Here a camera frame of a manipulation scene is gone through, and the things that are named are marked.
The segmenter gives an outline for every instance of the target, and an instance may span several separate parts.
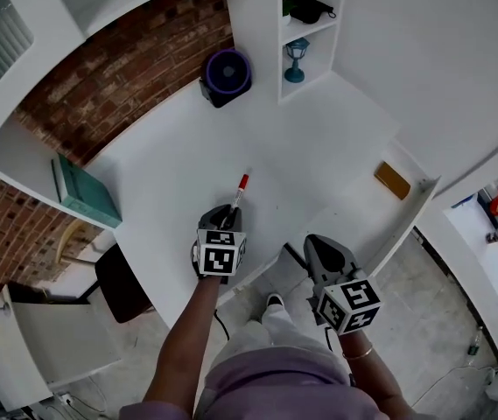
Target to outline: purple shirt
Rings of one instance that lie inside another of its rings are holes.
[[[200,420],[388,420],[373,399],[349,385],[332,360],[295,347],[241,353],[213,368],[195,417]],[[188,420],[166,402],[125,406],[121,420]],[[433,418],[413,416],[408,419]]]

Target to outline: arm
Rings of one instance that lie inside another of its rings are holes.
[[[371,343],[363,332],[344,334],[339,340],[342,351],[348,358],[362,356],[371,348]],[[404,400],[395,377],[375,350],[358,360],[350,359],[347,363],[357,387],[371,396],[379,410],[389,418],[396,419],[414,414]]]
[[[202,360],[212,325],[221,277],[208,276],[169,332],[144,401],[174,404],[192,416]]]

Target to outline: red marker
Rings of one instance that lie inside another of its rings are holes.
[[[241,183],[239,184],[239,188],[237,189],[237,194],[235,195],[235,199],[233,199],[233,204],[231,205],[231,212],[233,212],[233,210],[235,210],[239,206],[239,202],[241,202],[242,194],[245,191],[247,182],[249,182],[249,175],[243,174]]]

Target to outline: chair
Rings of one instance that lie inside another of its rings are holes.
[[[97,262],[64,255],[64,249],[85,221],[74,220],[64,231],[56,251],[56,263],[78,264],[95,269],[97,283],[116,322],[124,324],[152,307],[151,301],[126,262],[118,244],[107,250]]]

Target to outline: fiducial marker cube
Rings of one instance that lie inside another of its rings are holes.
[[[234,276],[247,244],[243,232],[198,229],[198,270],[207,276]]]
[[[382,306],[373,279],[333,284],[323,289],[317,313],[339,335],[370,326]]]

